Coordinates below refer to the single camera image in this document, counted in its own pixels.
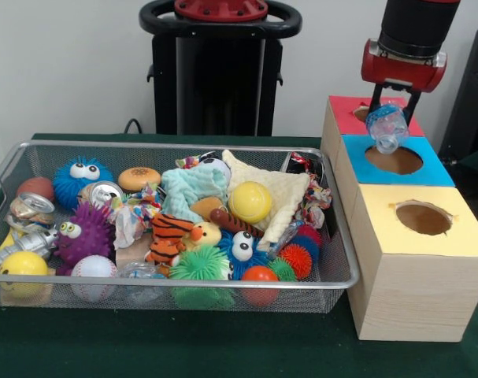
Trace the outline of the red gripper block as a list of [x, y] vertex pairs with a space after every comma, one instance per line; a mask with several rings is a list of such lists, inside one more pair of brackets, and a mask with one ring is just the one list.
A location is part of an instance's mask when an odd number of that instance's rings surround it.
[[406, 122], [410, 122], [421, 92], [430, 93], [441, 82], [447, 68], [447, 54], [440, 51], [434, 57], [412, 59], [399, 57], [382, 49], [376, 39], [369, 39], [364, 48], [361, 78], [375, 83], [369, 113], [381, 107], [381, 95], [387, 85], [411, 89], [407, 106], [403, 108]]

